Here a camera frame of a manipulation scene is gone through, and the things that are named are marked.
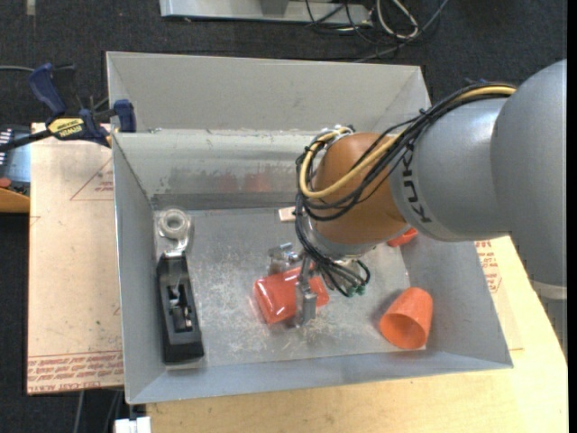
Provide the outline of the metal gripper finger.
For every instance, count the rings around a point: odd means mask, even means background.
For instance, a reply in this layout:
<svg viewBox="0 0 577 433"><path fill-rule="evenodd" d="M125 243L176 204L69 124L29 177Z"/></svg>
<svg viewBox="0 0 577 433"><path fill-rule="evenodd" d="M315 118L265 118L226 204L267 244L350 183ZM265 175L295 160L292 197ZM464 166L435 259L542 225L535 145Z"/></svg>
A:
<svg viewBox="0 0 577 433"><path fill-rule="evenodd" d="M270 248L268 256L270 257L269 274L288 271L301 261L301 253L294 248L292 243L280 244Z"/></svg>
<svg viewBox="0 0 577 433"><path fill-rule="evenodd" d="M296 327L303 327L316 318L317 299L318 294L308 285L296 287L296 314L294 317Z"/></svg>

